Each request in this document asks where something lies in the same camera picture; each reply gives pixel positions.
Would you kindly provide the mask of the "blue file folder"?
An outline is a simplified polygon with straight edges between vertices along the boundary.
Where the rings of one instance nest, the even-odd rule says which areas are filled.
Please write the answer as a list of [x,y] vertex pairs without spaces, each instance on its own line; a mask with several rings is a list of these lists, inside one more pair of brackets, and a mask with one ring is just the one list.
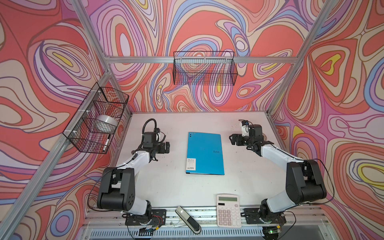
[[221,135],[188,133],[186,173],[220,176],[225,174]]

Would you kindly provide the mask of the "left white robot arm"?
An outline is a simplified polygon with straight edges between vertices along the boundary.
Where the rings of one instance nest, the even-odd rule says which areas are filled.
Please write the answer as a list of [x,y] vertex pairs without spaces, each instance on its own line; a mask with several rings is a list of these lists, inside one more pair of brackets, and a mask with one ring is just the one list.
[[143,167],[157,160],[157,154],[168,154],[170,143],[153,118],[144,123],[141,137],[139,146],[128,160],[104,170],[97,198],[99,210],[152,216],[151,203],[136,196],[135,177]]

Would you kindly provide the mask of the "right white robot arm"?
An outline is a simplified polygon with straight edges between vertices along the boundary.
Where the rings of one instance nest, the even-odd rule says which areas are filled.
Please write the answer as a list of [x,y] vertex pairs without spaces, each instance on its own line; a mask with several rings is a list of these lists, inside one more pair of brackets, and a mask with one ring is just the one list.
[[245,146],[247,150],[270,160],[286,173],[285,190],[262,201],[258,216],[263,222],[270,222],[284,211],[300,204],[325,199],[327,190],[315,160],[303,160],[266,141],[261,125],[240,120],[241,134],[229,136],[232,145]]

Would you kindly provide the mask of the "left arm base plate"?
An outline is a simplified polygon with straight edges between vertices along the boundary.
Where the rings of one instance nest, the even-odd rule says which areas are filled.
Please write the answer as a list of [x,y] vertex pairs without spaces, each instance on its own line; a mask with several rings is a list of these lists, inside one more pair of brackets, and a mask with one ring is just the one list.
[[161,227],[166,223],[167,210],[154,209],[144,215],[122,214],[126,226],[152,226]]

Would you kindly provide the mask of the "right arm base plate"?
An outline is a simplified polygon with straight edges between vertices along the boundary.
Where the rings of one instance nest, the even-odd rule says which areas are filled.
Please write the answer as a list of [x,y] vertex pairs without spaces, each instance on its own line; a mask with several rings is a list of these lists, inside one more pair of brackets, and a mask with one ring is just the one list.
[[245,217],[247,224],[284,225],[287,223],[283,212],[271,213],[269,210],[260,210],[260,208],[245,208],[242,217]]

